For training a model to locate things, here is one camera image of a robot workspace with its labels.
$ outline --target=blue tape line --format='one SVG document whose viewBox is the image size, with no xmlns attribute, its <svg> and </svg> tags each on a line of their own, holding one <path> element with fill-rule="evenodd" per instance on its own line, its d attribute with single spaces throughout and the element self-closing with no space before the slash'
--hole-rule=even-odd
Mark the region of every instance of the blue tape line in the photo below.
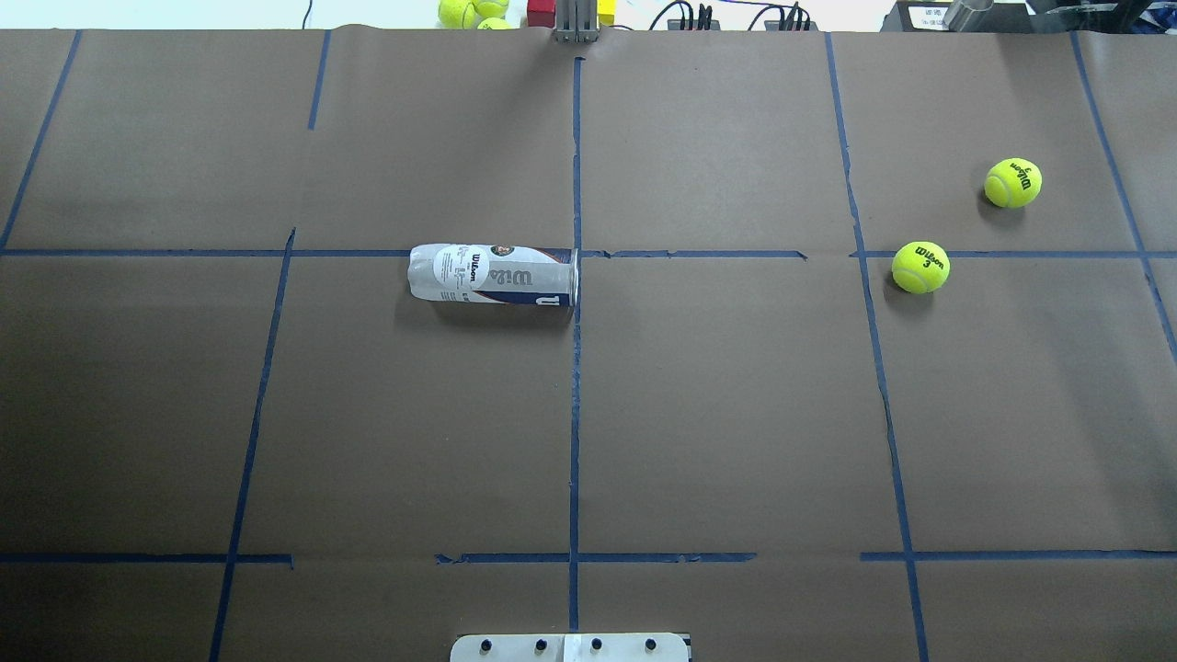
<svg viewBox="0 0 1177 662">
<path fill-rule="evenodd" d="M 1164 330 L 1165 340 L 1169 343 L 1169 355 L 1173 363 L 1177 363 L 1177 338 L 1173 337 L 1172 323 L 1165 304 L 1161 299 L 1161 290 L 1157 287 L 1157 279 L 1152 274 L 1152 264 L 1145 256 L 1144 239 L 1141 237 L 1141 229 L 1136 223 L 1136 214 L 1132 205 L 1128 201 L 1128 192 L 1124 190 L 1124 180 L 1119 176 L 1119 167 L 1116 165 L 1116 157 L 1111 152 L 1111 144 L 1108 141 L 1108 132 L 1104 131 L 1103 118 L 1099 115 L 1099 106 L 1096 105 L 1096 97 L 1091 93 L 1091 81 L 1088 79 L 1088 66 L 1083 61 L 1083 48 L 1079 46 L 1078 33 L 1071 33 L 1071 48 L 1075 51 L 1075 64 L 1079 68 L 1079 80 L 1083 82 L 1083 93 L 1088 98 L 1088 106 L 1091 108 L 1091 119 L 1096 123 L 1096 134 L 1099 135 L 1099 145 L 1103 146 L 1104 158 L 1108 159 L 1108 167 L 1111 170 L 1112 181 L 1116 184 L 1116 194 L 1119 196 L 1119 204 L 1124 208 L 1124 217 L 1128 219 L 1128 227 L 1132 232 L 1132 241 L 1139 253 L 1141 267 L 1144 270 L 1144 278 L 1149 282 L 1149 290 L 1152 292 L 1152 304 L 1157 309 L 1157 317 L 1161 318 L 1161 327 Z"/>
<path fill-rule="evenodd" d="M 1010 549 L 988 551 L 917 551 L 916 561 L 1177 561 L 1177 551 L 1146 549 Z M 906 555 L 899 551 L 866 551 L 859 555 L 865 563 L 897 563 Z"/>
<path fill-rule="evenodd" d="M 270 385 L 270 371 L 274 360 L 274 344 L 278 342 L 278 324 L 282 318 L 282 303 L 286 299 L 286 280 L 291 271 L 291 257 L 294 249 L 294 234 L 286 239 L 286 253 L 282 257 L 282 269 L 278 276 L 278 292 L 274 294 L 274 312 L 270 318 L 270 336 L 266 338 L 266 357 L 261 362 L 261 378 L 258 380 L 258 398 L 253 403 L 253 422 L 250 426 L 250 443 L 245 450 L 245 466 L 241 469 L 241 489 L 237 495 L 237 512 L 233 516 L 233 532 L 230 536 L 228 555 L 225 560 L 225 576 L 221 580 L 220 603 L 217 607 L 217 624 L 213 628 L 213 643 L 208 653 L 210 662 L 220 657 L 221 637 L 225 635 L 225 617 L 228 615 L 230 594 L 233 589 L 233 568 L 237 564 L 237 550 L 241 544 L 241 524 L 245 522 L 245 505 L 250 497 L 250 478 L 253 475 L 253 461 L 258 451 L 258 436 L 261 433 L 261 408 L 266 400 L 266 388 Z"/>
<path fill-rule="evenodd" d="M 567 563 L 567 554 L 463 554 L 458 558 L 451 558 L 444 554 L 435 554 L 438 565 L 458 565 L 461 563 Z"/>
<path fill-rule="evenodd" d="M 0 254 L 15 258 L 280 258 L 284 253 L 218 249 L 8 249 Z"/>
<path fill-rule="evenodd" d="M 572 244 L 577 249 L 577 271 L 580 271 L 581 234 L 580 206 L 580 69 L 584 58 L 572 61 Z M 572 425 L 570 430 L 571 457 L 568 461 L 568 631 L 580 631 L 580 309 L 581 291 L 572 313 Z"/>
<path fill-rule="evenodd" d="M 319 120 L 319 97 L 322 94 L 322 77 L 327 73 L 327 51 L 331 48 L 331 31 L 322 33 L 322 51 L 319 52 L 319 75 L 314 79 L 314 97 L 311 98 L 311 118 L 306 120 L 308 131 L 314 131 Z"/>
<path fill-rule="evenodd" d="M 1136 251 L 946 251 L 950 258 L 1000 258 L 1000 259 L 1137 259 Z M 863 251 L 867 259 L 895 257 L 896 251 Z M 850 257 L 858 257 L 855 251 Z M 1157 253 L 1157 257 L 1177 257 L 1177 252 Z"/>
<path fill-rule="evenodd" d="M 581 554 L 584 563 L 747 563 L 751 551 L 689 554 Z"/>
<path fill-rule="evenodd" d="M 567 554 L 463 554 L 451 558 L 444 554 L 433 556 L 438 565 L 458 565 L 461 563 L 568 563 Z M 756 558 L 756 552 L 621 552 L 621 554 L 578 554 L 579 563 L 747 563 Z"/>
<path fill-rule="evenodd" d="M 585 251 L 587 258 L 800 258 L 809 256 L 800 251 Z"/>
<path fill-rule="evenodd" d="M 295 258 L 407 258 L 405 249 L 299 249 Z M 48 258 L 280 258 L 286 251 L 272 249 L 8 249 L 5 257 Z"/>
<path fill-rule="evenodd" d="M 0 554 L 0 563 L 225 563 L 225 560 L 224 554 Z M 290 554 L 242 554 L 237 562 L 294 567 Z"/>
<path fill-rule="evenodd" d="M 903 551 L 907 569 L 907 594 L 911 598 L 911 617 L 916 627 L 916 646 L 919 649 L 920 662 L 927 662 L 927 636 L 924 631 L 924 608 L 919 598 L 919 580 L 916 575 L 916 562 L 912 558 L 911 527 L 907 522 L 907 503 L 903 489 L 903 474 L 899 470 L 899 448 L 895 439 L 895 422 L 891 418 L 891 397 L 887 392 L 886 372 L 883 369 L 883 346 L 879 343 L 878 322 L 875 317 L 875 299 L 871 296 L 870 272 L 866 264 L 866 246 L 863 239 L 863 224 L 855 200 L 855 188 L 850 183 L 850 145 L 846 140 L 846 123 L 842 108 L 842 92 L 838 88 L 838 67 L 833 54 L 833 39 L 825 33 L 826 61 L 830 66 L 830 88 L 833 94 L 833 112 L 838 124 L 838 141 L 842 146 L 842 167 L 846 178 L 846 199 L 850 203 L 850 214 L 855 219 L 855 243 L 858 249 L 858 271 L 863 280 L 863 298 L 866 304 L 866 324 L 871 335 L 871 349 L 875 352 L 875 377 L 879 395 L 883 398 L 883 412 L 886 416 L 886 441 L 891 450 L 891 482 L 895 489 L 896 511 L 899 515 L 899 535 L 903 539 Z"/>
<path fill-rule="evenodd" d="M 399 249 L 302 249 L 297 258 L 407 258 L 411 250 Z"/>
<path fill-rule="evenodd" d="M 40 155 L 41 146 L 45 145 L 45 135 L 49 132 L 49 123 L 53 121 L 53 113 L 58 110 L 58 101 L 61 99 L 61 91 L 66 86 L 66 79 L 69 78 L 69 69 L 73 67 L 73 60 L 78 54 L 78 45 L 80 42 L 81 31 L 75 29 L 73 42 L 69 45 L 69 53 L 66 55 L 66 62 L 61 66 L 61 75 L 58 77 L 58 86 L 53 88 L 53 97 L 49 98 L 49 107 L 45 110 L 45 119 L 41 120 L 41 130 L 36 132 L 36 140 L 33 141 L 33 152 L 28 155 L 28 163 L 25 165 L 25 176 L 20 178 L 16 196 L 12 199 L 12 208 L 8 210 L 8 221 L 5 223 L 4 233 L 0 234 L 0 250 L 4 250 L 8 245 L 8 237 L 12 236 L 12 229 L 16 224 L 16 214 L 20 213 L 20 204 L 25 200 L 28 180 L 32 179 L 33 168 L 36 167 L 36 157 Z"/>
</svg>

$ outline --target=tennis ball can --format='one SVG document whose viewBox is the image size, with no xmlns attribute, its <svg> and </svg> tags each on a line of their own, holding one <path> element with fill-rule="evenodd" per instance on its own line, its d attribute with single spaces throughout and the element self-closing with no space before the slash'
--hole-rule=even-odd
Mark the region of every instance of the tennis ball can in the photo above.
<svg viewBox="0 0 1177 662">
<path fill-rule="evenodd" d="M 574 306 L 574 249 L 424 244 L 408 254 L 408 289 L 430 302 Z"/>
</svg>

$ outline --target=white mount plate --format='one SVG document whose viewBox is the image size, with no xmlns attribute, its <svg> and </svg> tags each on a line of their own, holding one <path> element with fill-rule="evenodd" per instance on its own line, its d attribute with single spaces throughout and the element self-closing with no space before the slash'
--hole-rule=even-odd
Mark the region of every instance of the white mount plate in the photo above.
<svg viewBox="0 0 1177 662">
<path fill-rule="evenodd" d="M 689 642 L 671 633 L 466 635 L 450 662 L 690 662 Z"/>
</svg>

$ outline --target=yellow tennis ball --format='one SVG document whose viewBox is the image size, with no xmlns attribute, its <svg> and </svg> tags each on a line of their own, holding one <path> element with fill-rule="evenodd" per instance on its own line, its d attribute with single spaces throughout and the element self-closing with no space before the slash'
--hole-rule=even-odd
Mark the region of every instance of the yellow tennis ball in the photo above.
<svg viewBox="0 0 1177 662">
<path fill-rule="evenodd" d="M 891 260 L 895 284 L 913 294 L 939 289 L 951 270 L 947 253 L 931 241 L 912 241 L 899 249 Z"/>
<path fill-rule="evenodd" d="M 511 24 L 503 19 L 486 19 L 478 24 L 478 29 L 511 29 Z"/>
<path fill-rule="evenodd" d="M 488 19 L 501 19 L 507 15 L 510 0 L 473 0 L 474 11 Z"/>
<path fill-rule="evenodd" d="M 1005 159 L 989 170 L 985 197 L 999 207 L 1023 207 L 1042 192 L 1042 171 L 1025 159 Z"/>
<path fill-rule="evenodd" d="M 470 0 L 441 0 L 438 2 L 438 20 L 448 28 L 470 29 L 478 24 L 478 12 Z"/>
</svg>

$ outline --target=red block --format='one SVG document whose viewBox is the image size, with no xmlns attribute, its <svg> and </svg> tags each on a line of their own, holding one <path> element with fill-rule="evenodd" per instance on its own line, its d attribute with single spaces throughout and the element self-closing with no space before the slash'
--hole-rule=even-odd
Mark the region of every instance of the red block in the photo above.
<svg viewBox="0 0 1177 662">
<path fill-rule="evenodd" d="M 556 0 L 527 0 L 527 25 L 556 27 Z"/>
</svg>

